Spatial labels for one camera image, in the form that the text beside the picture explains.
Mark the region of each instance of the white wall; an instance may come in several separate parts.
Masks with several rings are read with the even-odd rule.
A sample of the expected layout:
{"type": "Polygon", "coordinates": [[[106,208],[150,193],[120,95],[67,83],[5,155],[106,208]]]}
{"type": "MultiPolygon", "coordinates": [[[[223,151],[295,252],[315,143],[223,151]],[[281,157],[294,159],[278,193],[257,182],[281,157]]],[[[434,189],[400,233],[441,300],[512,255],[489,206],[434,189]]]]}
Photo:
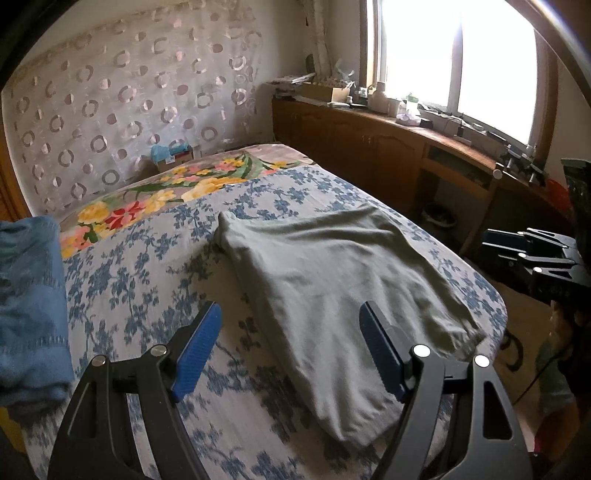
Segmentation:
{"type": "Polygon", "coordinates": [[[341,70],[355,71],[354,80],[359,80],[361,62],[361,24],[359,0],[330,0],[326,18],[326,43],[330,62],[334,66],[343,59],[341,70]]]}
{"type": "Polygon", "coordinates": [[[591,160],[591,108],[569,71],[559,61],[556,126],[546,171],[551,178],[566,185],[561,158],[591,160]]]}
{"type": "MultiPolygon", "coordinates": [[[[305,55],[301,39],[305,19],[297,0],[241,1],[252,7],[262,33],[264,60],[261,76],[267,79],[275,72],[304,72],[305,55]]],[[[117,20],[121,15],[180,2],[181,0],[79,0],[43,34],[21,64],[73,35],[117,20]]]]}

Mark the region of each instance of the blue towel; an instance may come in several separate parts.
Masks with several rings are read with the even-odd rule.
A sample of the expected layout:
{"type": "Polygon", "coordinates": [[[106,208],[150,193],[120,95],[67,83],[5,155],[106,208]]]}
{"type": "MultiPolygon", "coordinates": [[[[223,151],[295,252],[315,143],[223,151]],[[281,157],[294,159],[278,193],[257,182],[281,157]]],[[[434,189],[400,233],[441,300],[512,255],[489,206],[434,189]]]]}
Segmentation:
{"type": "Polygon", "coordinates": [[[0,222],[0,407],[30,414],[67,398],[74,380],[55,220],[0,222]]]}

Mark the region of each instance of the bright window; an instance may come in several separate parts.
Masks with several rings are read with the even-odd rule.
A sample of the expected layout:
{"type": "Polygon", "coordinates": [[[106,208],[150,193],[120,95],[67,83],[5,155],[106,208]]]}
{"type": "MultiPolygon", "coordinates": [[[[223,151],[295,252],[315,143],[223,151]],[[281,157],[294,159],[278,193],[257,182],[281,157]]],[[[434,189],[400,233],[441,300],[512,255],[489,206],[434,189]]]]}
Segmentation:
{"type": "Polygon", "coordinates": [[[535,34],[505,0],[382,0],[382,25],[388,95],[412,93],[512,142],[531,142],[535,34]]]}

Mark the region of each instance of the plastic bottle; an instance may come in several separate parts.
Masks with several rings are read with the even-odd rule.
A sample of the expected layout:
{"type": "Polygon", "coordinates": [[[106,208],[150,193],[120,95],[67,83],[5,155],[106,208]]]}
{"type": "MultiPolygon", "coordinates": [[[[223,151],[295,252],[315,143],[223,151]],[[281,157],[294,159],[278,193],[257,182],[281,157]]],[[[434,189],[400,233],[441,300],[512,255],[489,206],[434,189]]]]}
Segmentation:
{"type": "Polygon", "coordinates": [[[407,95],[407,113],[413,113],[418,115],[418,98],[413,96],[412,93],[407,95]]]}

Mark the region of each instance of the wooden cabinet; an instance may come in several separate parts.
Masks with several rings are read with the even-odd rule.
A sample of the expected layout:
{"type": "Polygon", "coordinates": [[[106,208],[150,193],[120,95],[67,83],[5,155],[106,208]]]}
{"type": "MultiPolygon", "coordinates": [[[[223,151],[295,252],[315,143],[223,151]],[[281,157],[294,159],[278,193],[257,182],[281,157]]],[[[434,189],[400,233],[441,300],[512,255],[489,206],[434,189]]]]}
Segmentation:
{"type": "Polygon", "coordinates": [[[368,191],[374,176],[370,165],[371,156],[368,154],[368,136],[359,125],[343,122],[337,119],[332,125],[332,135],[329,138],[329,159],[319,163],[364,191],[368,191]]]}
{"type": "Polygon", "coordinates": [[[277,140],[394,209],[409,210],[424,144],[416,135],[348,111],[280,100],[273,122],[277,140]]]}
{"type": "Polygon", "coordinates": [[[423,146],[421,142],[378,133],[371,138],[379,175],[373,180],[375,196],[401,213],[413,205],[423,146]]]}

